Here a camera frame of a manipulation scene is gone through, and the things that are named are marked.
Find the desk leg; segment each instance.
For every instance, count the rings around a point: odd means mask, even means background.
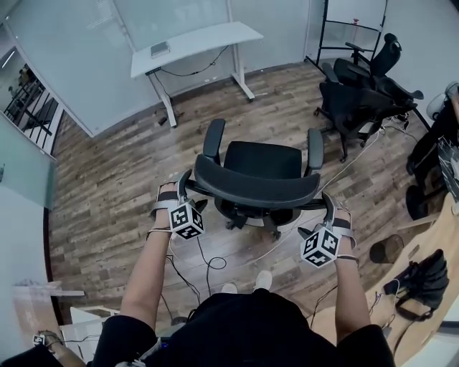
[[[246,96],[249,98],[249,101],[252,102],[255,99],[254,94],[245,84],[245,75],[244,75],[244,64],[242,63],[241,54],[239,53],[239,48],[237,44],[233,44],[235,59],[236,59],[236,72],[233,72],[231,76],[236,80],[237,84],[242,88]]]
[[[164,106],[166,107],[167,119],[169,120],[169,123],[171,124],[171,128],[176,128],[177,127],[177,122],[175,120],[175,114],[174,114],[174,109],[172,108],[171,99],[164,92],[164,89],[158,83],[158,80],[156,80],[155,77],[150,77],[150,76],[148,76],[148,77],[150,78],[151,82],[153,83],[153,87],[155,88],[156,93],[158,93],[158,96],[161,98],[161,100],[164,103]]]

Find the wrist strap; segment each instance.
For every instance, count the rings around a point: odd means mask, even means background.
[[[166,233],[172,233],[171,229],[169,227],[164,227],[164,228],[152,228],[150,229],[147,234],[146,234],[146,239],[148,239],[148,236],[150,236],[151,232],[166,232]]]
[[[357,266],[360,265],[359,259],[357,259],[355,256],[352,256],[352,255],[338,255],[336,259],[353,260],[357,263]]]

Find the black cable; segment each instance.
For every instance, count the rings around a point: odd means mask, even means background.
[[[164,304],[166,305],[167,312],[169,313],[169,316],[171,316],[171,323],[174,321],[174,317],[172,316],[171,309],[169,308],[169,305],[166,302],[166,298],[164,298],[163,294],[161,293],[161,298],[163,299]]]
[[[416,137],[414,137],[414,136],[411,135],[410,133],[407,133],[405,130],[402,130],[401,128],[398,128],[398,127],[396,127],[396,126],[385,126],[385,128],[393,128],[393,129],[395,129],[395,130],[398,130],[398,131],[400,131],[401,133],[404,133],[404,134],[406,134],[406,135],[408,135],[408,136],[411,136],[413,139],[416,140],[416,143],[418,143],[418,140],[416,139]]]
[[[196,295],[198,305],[201,305],[201,293],[198,291],[195,285],[191,284],[188,280],[186,280],[182,274],[177,270],[174,264],[174,257],[172,255],[166,255],[167,260],[169,260],[172,264],[172,267],[174,268],[175,272],[177,275],[185,282],[186,285],[193,291],[193,293]]]
[[[375,298],[374,298],[373,305],[370,307],[370,310],[369,310],[370,316],[373,313],[374,306],[376,306],[379,303],[379,300],[381,300],[381,296],[378,294],[378,292],[375,292],[375,293],[376,293],[376,295],[375,295]]]
[[[154,72],[154,74],[155,74],[156,80],[158,80],[159,84],[161,84],[164,93],[166,93],[169,99],[172,101],[172,97],[167,93],[166,88],[164,87],[164,84],[160,81],[160,79],[158,78],[158,75],[156,75],[156,72]]]
[[[186,319],[186,323],[189,323],[189,321],[191,320],[191,317],[193,316],[195,312],[196,312],[196,308],[193,308],[193,310],[189,312],[188,318]]]
[[[228,48],[229,46],[226,46],[222,51],[220,51],[220,53],[218,54],[217,57],[215,57],[214,61],[212,61],[209,66],[206,66],[203,70],[200,70],[198,72],[190,72],[189,74],[176,74],[175,72],[169,72],[167,70],[164,70],[161,68],[161,71],[163,72],[166,72],[167,74],[170,74],[170,75],[173,75],[175,77],[189,77],[190,75],[196,75],[196,74],[199,74],[200,72],[203,72],[203,71],[206,71],[207,69],[209,69],[211,66],[215,65],[215,62],[218,60],[218,58],[220,56],[222,56],[222,53]]]
[[[210,284],[209,284],[209,271],[210,269],[214,269],[214,270],[221,270],[221,269],[224,269],[226,266],[227,266],[227,260],[225,260],[223,257],[220,257],[220,256],[216,256],[216,257],[213,257],[211,258],[209,261],[206,260],[206,258],[204,257],[204,253],[202,251],[202,247],[201,247],[201,242],[199,241],[199,237],[196,237],[196,239],[198,240],[198,246],[199,246],[199,250],[201,251],[201,256],[202,256],[202,259],[204,260],[204,262],[207,264],[207,272],[206,272],[206,282],[207,282],[207,289],[209,290],[209,297],[212,295],[211,292],[210,292]],[[224,261],[224,265],[222,267],[214,267],[211,265],[211,263],[214,261],[214,260],[223,260]]]
[[[99,335],[88,335],[88,336],[85,336],[85,337],[84,337],[83,339],[81,339],[81,340],[60,340],[60,339],[59,339],[59,340],[55,340],[55,341],[53,341],[53,342],[47,344],[46,347],[48,348],[48,347],[50,347],[51,345],[53,345],[53,344],[55,344],[55,343],[81,343],[81,342],[83,342],[83,341],[86,341],[86,340],[89,339],[89,338],[95,338],[95,337],[97,337],[97,336],[100,336],[100,334],[99,334]]]
[[[327,297],[331,292],[333,292],[337,287],[338,287],[338,285],[335,285],[333,288],[331,288],[327,293],[325,293],[323,296],[321,296],[321,297],[317,300],[316,306],[314,307],[313,318],[312,318],[312,320],[311,320],[311,324],[309,325],[309,328],[310,328],[311,330],[313,330],[314,318],[316,317],[318,304],[319,304],[320,302],[322,302],[323,300],[325,300],[326,297]]]

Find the wooden floor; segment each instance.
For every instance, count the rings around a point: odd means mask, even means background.
[[[156,189],[173,173],[193,167],[212,119],[227,121],[222,151],[231,140],[277,143],[301,149],[306,162],[307,130],[326,124],[324,118],[313,116],[321,104],[318,84],[322,80],[315,67],[301,63],[247,77],[248,86],[259,95],[253,103],[247,103],[231,81],[195,90],[177,98],[177,112],[183,113],[177,129],[158,125],[163,113],[160,110],[158,115],[122,123],[91,139],[67,116],[55,146],[57,181],[55,207],[50,214],[52,274],[66,288],[84,290],[87,297],[61,302],[63,311],[70,305],[119,308],[128,276],[152,225],[148,214]],[[416,117],[411,121],[408,131],[421,137],[424,126]],[[325,142],[321,185],[345,167],[339,162],[339,136],[331,134]],[[404,195],[414,179],[407,175],[405,164],[414,145],[415,140],[408,135],[387,129],[385,136],[380,135],[359,160],[327,186],[327,192],[345,201],[354,215],[359,243],[356,253],[366,289],[386,271],[386,267],[369,261],[370,246],[409,220]],[[353,142],[348,162],[361,152],[359,142]],[[323,211],[305,212],[297,225],[303,223],[311,229],[323,215]],[[290,227],[274,243],[261,229],[246,227],[231,232],[225,229],[225,220],[212,203],[204,211],[204,220],[204,255],[227,260],[225,269],[210,270],[213,292],[226,282],[234,282],[240,292],[250,292],[257,273],[267,269],[274,276],[272,291],[310,315],[316,300],[336,281],[334,266],[318,271],[300,260],[301,238],[296,230],[289,232]],[[197,243],[176,240],[171,246],[179,258],[179,271],[198,287],[202,300],[207,298],[206,265]],[[164,297],[174,317],[187,316],[197,306],[195,296],[169,264]],[[333,298],[329,297],[321,308],[331,303]],[[161,301],[158,329],[169,323]]]

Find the chair armrest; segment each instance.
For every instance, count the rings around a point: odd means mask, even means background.
[[[357,75],[360,75],[361,77],[370,77],[370,73],[365,70],[363,67],[360,67],[360,66],[356,66],[356,65],[352,65],[352,64],[349,64],[347,65],[347,69],[350,71],[350,72],[353,72]]]
[[[365,52],[364,49],[362,49],[361,47],[356,46],[355,44],[350,43],[350,42],[346,42],[346,46],[348,46],[348,47],[354,49],[354,50],[357,51],[357,52]]]
[[[395,100],[423,100],[424,94],[420,90],[408,92],[390,77],[382,77],[377,80],[377,89]]]
[[[323,165],[323,139],[322,133],[317,129],[308,130],[308,167],[305,176],[314,169],[321,169]]]
[[[220,143],[222,142],[225,120],[218,118],[213,120],[206,132],[206,138],[204,139],[204,146],[202,148],[202,154],[207,158],[212,159],[216,164],[220,164],[220,155],[218,150],[220,149]]]
[[[365,50],[362,49],[359,46],[356,46],[353,43],[350,43],[350,42],[346,42],[346,46],[350,47],[350,48],[352,48],[354,50],[354,53],[352,54],[352,57],[354,58],[354,65],[358,65],[359,64],[359,58],[360,58],[359,52],[365,52]]]
[[[324,62],[322,64],[322,70],[323,70],[323,73],[325,74],[325,76],[327,77],[327,79],[330,82],[339,84],[339,79],[336,76],[336,74],[335,74],[335,72],[333,70],[333,67],[329,63]]]

